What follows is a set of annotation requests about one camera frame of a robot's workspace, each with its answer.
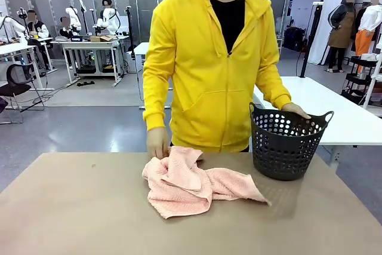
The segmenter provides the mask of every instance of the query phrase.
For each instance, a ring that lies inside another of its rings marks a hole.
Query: yellow jacket
[[[172,78],[172,142],[207,152],[249,144],[255,84],[281,109],[291,102],[276,67],[269,0],[245,0],[245,26],[229,53],[210,0],[163,0],[154,10],[143,72],[147,129],[164,127]]]

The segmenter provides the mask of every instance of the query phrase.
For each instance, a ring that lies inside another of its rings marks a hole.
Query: brown coat
[[[350,45],[350,37],[355,20],[355,13],[346,13],[344,19],[340,22],[341,28],[333,29],[329,36],[328,45],[335,48],[347,48]]]

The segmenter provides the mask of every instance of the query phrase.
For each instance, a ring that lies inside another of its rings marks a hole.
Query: sleeve cuff
[[[154,113],[146,118],[147,130],[152,130],[153,128],[165,127],[163,116],[160,113]]]
[[[280,97],[278,97],[275,102],[273,103],[273,106],[279,110],[282,109],[282,107],[284,107],[284,105],[286,104],[290,104],[292,103],[292,100],[290,98],[290,96],[288,95],[281,95]]]

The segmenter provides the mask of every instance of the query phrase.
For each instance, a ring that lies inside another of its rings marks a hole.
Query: black laundry basket
[[[303,177],[334,112],[304,119],[291,112],[259,109],[254,103],[249,111],[255,168],[277,180]]]

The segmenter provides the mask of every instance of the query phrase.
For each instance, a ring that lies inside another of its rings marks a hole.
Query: pink towel
[[[142,176],[150,187],[147,198],[163,218],[204,213],[213,199],[244,198],[269,204],[250,175],[226,168],[201,170],[196,165],[201,155],[200,150],[173,146],[169,157],[152,158],[144,167]]]

